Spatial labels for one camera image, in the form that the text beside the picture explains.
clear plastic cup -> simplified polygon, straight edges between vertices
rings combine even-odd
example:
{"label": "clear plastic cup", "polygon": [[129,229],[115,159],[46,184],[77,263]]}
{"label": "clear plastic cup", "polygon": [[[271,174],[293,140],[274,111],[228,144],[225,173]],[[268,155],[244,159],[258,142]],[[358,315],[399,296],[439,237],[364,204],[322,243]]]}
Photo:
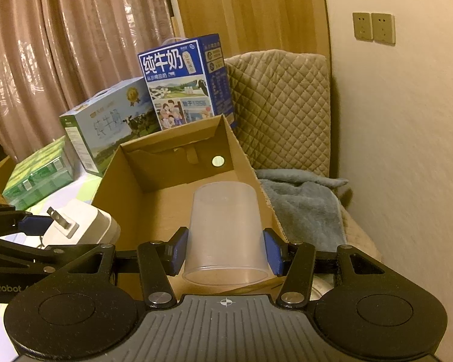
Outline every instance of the clear plastic cup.
{"label": "clear plastic cup", "polygon": [[254,188],[242,182],[194,192],[183,277],[198,285],[238,286],[271,275]]}

gray fleece blanket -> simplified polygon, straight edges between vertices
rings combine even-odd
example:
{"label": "gray fleece blanket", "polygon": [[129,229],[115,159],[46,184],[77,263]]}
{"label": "gray fleece blanket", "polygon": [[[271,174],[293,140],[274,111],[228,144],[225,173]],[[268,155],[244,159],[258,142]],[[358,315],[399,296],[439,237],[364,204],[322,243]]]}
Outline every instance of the gray fleece blanket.
{"label": "gray fleece blanket", "polygon": [[311,243],[317,250],[335,252],[346,243],[341,205],[331,189],[348,183],[310,171],[256,170],[289,241]]}

electrical outlet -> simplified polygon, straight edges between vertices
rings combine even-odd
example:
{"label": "electrical outlet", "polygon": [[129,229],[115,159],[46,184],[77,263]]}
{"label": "electrical outlet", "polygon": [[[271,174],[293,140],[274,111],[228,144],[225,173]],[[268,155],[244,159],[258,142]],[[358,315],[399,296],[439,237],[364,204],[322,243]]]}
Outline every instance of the electrical outlet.
{"label": "electrical outlet", "polygon": [[389,13],[373,13],[371,17],[374,40],[394,45],[396,43],[394,16]]}
{"label": "electrical outlet", "polygon": [[368,12],[353,12],[352,20],[356,39],[372,41],[371,14]]}

beige quilted cushion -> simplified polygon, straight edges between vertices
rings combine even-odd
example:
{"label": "beige quilted cushion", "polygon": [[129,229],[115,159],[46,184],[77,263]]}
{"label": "beige quilted cushion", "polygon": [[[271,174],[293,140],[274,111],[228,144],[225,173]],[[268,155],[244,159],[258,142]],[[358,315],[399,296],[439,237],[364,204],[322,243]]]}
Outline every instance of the beige quilted cushion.
{"label": "beige quilted cushion", "polygon": [[330,96],[326,58],[283,50],[225,60],[235,134],[253,168],[329,175]]}

pink curtain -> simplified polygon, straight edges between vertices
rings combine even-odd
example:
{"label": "pink curtain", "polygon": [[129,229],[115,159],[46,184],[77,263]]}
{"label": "pink curtain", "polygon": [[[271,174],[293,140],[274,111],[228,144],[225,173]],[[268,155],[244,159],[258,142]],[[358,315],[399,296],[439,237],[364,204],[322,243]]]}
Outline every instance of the pink curtain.
{"label": "pink curtain", "polygon": [[64,134],[58,116],[140,76],[172,36],[167,0],[0,0],[0,143],[16,160]]}

